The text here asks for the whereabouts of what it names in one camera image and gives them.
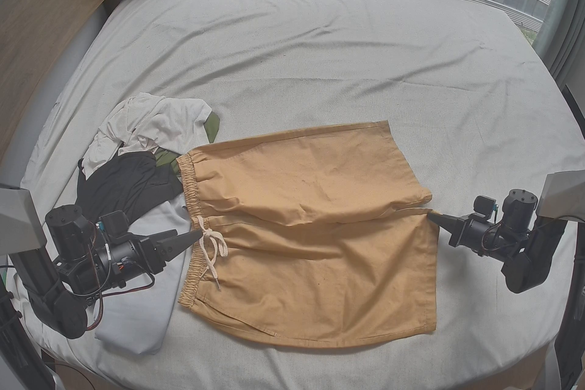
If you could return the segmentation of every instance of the headboard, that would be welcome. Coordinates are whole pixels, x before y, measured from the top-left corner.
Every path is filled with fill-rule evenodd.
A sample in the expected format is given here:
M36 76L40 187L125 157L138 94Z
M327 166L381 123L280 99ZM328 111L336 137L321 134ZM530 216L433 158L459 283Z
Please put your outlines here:
M35 88L103 2L0 0L0 161Z

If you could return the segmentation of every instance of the white bed sheet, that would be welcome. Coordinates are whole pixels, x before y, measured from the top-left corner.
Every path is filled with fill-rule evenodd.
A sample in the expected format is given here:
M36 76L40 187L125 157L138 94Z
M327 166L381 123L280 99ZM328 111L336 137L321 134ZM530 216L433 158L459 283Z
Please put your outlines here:
M585 142L558 88L499 10L463 0L125 0L29 162L23 185L41 219L74 202L77 160L114 106L140 91L204 99L221 117L217 141L387 119L433 193L429 205L453 215L470 212L476 195L540 194L547 173L585 168ZM131 388L451 388L554 337L574 232L545 284L520 295L499 262L449 247L442 232L436 331L361 349L244 342L176 305L158 354L127 356L92 332L66 340L43 326L19 280L15 303L42 347Z

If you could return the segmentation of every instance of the tan shorts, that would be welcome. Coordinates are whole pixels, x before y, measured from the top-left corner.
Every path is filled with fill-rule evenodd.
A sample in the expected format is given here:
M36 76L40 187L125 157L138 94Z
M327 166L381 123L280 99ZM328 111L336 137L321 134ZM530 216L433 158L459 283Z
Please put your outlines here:
M240 338L337 348L435 330L438 228L388 122L284 131L179 159L199 244L179 303ZM214 250L205 243L211 257Z

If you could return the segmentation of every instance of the green curtain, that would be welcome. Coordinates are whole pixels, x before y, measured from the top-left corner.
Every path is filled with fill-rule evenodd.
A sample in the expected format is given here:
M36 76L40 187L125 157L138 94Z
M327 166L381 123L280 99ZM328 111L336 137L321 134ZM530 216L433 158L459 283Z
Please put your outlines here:
M561 89L575 60L585 53L584 22L585 0L552 0L532 44Z

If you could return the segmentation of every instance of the white drawstring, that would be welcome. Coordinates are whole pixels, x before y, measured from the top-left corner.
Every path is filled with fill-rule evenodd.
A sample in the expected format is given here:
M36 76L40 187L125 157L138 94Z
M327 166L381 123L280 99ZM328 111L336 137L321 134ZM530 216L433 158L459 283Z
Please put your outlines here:
M205 257L205 263L207 263L207 267L205 267L205 269L203 270L203 273L201 273L200 278L203 278L203 275L205 275L205 272L207 270L211 271L211 275L214 277L215 283L217 284L218 289L221 291L221 286L219 286L218 273L215 270L214 265L215 265L215 260L217 258L218 250L219 250L220 256L222 256L222 257L228 256L228 245L225 243L225 240L223 240L223 236L221 235L221 233L218 233L217 231L213 231L211 229L205 228L205 226L203 225L203 218L201 216L197 216L197 220L199 221L199 226L201 227L201 230L203 231L203 235L199 239L199 246L201 247L201 252L203 252L203 256ZM207 249L205 248L205 244L204 244L205 239L211 240L211 243L214 246L214 256L211 260L209 259L209 255L207 254Z

